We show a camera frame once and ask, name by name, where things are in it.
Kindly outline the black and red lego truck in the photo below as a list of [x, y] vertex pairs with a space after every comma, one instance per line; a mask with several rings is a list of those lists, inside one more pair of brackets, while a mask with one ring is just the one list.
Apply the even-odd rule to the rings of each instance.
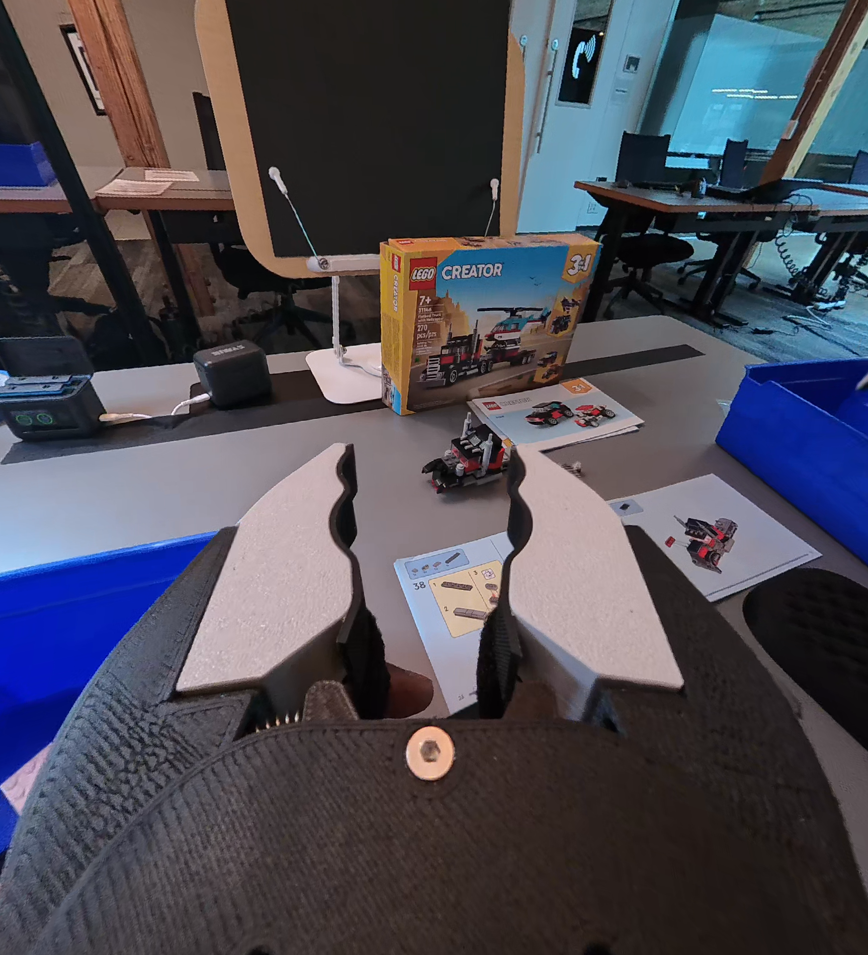
[[422, 473], [430, 476], [437, 493], [465, 486], [481, 485], [501, 478], [510, 466], [512, 442], [494, 432], [488, 424], [474, 420], [467, 412], [459, 437], [438, 459], [429, 461]]

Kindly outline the black battery charging case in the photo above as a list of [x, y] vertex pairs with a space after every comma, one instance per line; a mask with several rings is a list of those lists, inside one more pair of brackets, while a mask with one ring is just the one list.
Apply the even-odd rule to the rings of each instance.
[[0, 338], [8, 378], [0, 415], [23, 441], [94, 436], [106, 409], [91, 383], [82, 342], [70, 336]]

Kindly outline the distant blue bin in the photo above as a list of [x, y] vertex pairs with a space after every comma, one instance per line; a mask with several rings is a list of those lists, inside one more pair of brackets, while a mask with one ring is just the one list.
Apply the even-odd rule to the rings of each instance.
[[0, 187], [42, 187], [55, 182], [57, 176], [40, 142], [0, 144]]

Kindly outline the black quilted pad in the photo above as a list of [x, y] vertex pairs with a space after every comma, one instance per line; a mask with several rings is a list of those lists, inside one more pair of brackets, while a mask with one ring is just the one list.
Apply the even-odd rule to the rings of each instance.
[[800, 567], [753, 588], [743, 615], [772, 660], [868, 750], [868, 590]]

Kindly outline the closed lego instruction booklet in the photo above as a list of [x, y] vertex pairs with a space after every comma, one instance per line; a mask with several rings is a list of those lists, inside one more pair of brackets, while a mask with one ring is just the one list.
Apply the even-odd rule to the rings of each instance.
[[627, 434], [643, 423], [585, 378], [476, 399], [468, 406], [513, 445], [531, 446], [540, 451]]

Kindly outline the black metal pole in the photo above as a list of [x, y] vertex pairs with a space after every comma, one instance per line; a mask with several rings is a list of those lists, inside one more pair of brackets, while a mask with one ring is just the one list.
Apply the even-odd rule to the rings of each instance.
[[72, 160], [66, 141], [46, 101], [20, 38], [7, 10], [0, 1], [0, 58], [29, 113], [48, 160], [57, 174], [85, 240], [112, 294], [118, 312], [129, 329], [136, 351], [144, 365], [163, 358], [130, 271], [117, 248], [106, 221], [94, 206]]

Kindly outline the blue plastic bin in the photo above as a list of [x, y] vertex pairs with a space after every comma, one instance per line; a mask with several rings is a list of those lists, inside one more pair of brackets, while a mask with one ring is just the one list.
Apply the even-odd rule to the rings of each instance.
[[[0, 786], [52, 741], [107, 654], [212, 537], [0, 575]], [[0, 789], [0, 859], [17, 818]]]
[[868, 565], [868, 358], [750, 365], [716, 443]]

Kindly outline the yellow lego set box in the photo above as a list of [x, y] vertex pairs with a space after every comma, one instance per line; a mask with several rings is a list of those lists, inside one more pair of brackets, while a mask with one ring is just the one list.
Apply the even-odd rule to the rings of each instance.
[[579, 233], [381, 244], [383, 403], [406, 415], [558, 382], [600, 250]]

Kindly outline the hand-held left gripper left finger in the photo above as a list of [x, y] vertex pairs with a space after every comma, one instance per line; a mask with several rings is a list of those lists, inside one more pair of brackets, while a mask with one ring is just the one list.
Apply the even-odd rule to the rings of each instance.
[[357, 559], [354, 446], [336, 443], [273, 486], [239, 521], [181, 667], [184, 696], [261, 691], [273, 722], [320, 681], [379, 719], [390, 676]]

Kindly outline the black picture frame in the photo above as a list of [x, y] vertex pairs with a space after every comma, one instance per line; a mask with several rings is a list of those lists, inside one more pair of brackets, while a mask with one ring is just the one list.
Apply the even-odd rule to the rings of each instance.
[[68, 46], [70, 56], [82, 80], [84, 89], [87, 91], [87, 96], [94, 113], [99, 116], [106, 116], [102, 94], [94, 78], [92, 67], [87, 56], [87, 49], [76, 26], [73, 24], [62, 25], [59, 30]]

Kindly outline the lego instruction booklet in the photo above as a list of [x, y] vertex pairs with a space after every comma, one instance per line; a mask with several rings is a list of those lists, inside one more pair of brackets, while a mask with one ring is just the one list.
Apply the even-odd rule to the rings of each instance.
[[540, 451], [627, 434], [643, 423], [585, 378], [476, 399], [468, 406], [513, 445], [531, 446]]
[[[646, 531], [712, 603], [820, 553], [722, 479], [707, 475], [610, 507]], [[499, 593], [506, 532], [395, 562], [395, 572], [450, 715], [476, 703], [480, 632]]]

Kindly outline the black office chair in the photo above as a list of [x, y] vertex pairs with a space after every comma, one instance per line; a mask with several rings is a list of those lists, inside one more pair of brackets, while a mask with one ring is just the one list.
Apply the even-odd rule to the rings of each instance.
[[[617, 185], [666, 183], [666, 157], [669, 136], [623, 133], [617, 161]], [[631, 210], [621, 229], [616, 256], [625, 277], [609, 283], [615, 289], [606, 306], [605, 317], [612, 317], [614, 303], [635, 293], [663, 313], [663, 294], [651, 285], [655, 267], [686, 261], [694, 253], [692, 245], [671, 235], [672, 219], [651, 210]]]

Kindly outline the black phone sign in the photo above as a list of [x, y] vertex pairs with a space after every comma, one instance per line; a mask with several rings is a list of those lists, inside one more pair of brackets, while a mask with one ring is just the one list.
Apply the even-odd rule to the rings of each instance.
[[574, 26], [564, 60], [557, 101], [589, 105], [595, 84], [604, 30]]

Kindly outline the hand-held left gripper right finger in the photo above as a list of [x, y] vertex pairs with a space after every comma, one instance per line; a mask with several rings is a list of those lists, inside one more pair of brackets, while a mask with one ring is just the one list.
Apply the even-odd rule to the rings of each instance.
[[595, 713], [607, 687], [680, 691], [683, 675], [621, 519], [543, 453], [508, 471], [508, 537], [497, 603], [481, 632], [479, 715], [502, 717], [518, 678], [552, 692], [554, 712]]

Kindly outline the white panel stand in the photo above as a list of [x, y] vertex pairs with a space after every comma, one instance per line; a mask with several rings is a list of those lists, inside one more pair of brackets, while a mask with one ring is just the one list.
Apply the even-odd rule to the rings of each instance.
[[381, 343], [342, 343], [340, 277], [380, 271], [380, 254], [311, 256], [309, 271], [331, 278], [332, 335], [330, 350], [309, 352], [306, 362], [324, 396], [335, 404], [354, 404], [381, 398]]

